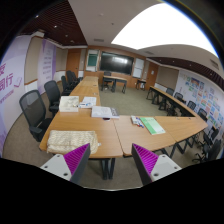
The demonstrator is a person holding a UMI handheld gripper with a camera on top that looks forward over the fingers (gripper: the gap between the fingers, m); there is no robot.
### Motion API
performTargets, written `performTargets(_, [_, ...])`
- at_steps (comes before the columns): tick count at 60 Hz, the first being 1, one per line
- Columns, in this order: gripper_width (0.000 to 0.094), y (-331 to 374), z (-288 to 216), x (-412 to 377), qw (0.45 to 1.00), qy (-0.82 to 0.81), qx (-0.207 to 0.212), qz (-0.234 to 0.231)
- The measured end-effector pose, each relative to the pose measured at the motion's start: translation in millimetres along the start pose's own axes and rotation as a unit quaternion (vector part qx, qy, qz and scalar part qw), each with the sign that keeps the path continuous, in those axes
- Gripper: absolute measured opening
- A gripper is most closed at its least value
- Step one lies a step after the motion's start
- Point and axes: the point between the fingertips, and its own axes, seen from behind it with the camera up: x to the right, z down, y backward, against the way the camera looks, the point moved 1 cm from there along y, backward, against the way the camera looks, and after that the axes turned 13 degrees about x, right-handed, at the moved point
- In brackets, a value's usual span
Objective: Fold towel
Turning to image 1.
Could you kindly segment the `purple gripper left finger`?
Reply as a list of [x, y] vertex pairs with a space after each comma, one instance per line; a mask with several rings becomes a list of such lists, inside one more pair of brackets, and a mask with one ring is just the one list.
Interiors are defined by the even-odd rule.
[[54, 155], [41, 166], [41, 169], [72, 183], [79, 184], [89, 156], [90, 144], [85, 144], [65, 155]]

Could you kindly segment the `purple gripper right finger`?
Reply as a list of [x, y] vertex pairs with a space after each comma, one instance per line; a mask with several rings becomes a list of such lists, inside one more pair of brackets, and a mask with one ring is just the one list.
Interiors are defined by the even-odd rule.
[[143, 185], [181, 170], [166, 154], [157, 155], [137, 144], [132, 144], [132, 156]]

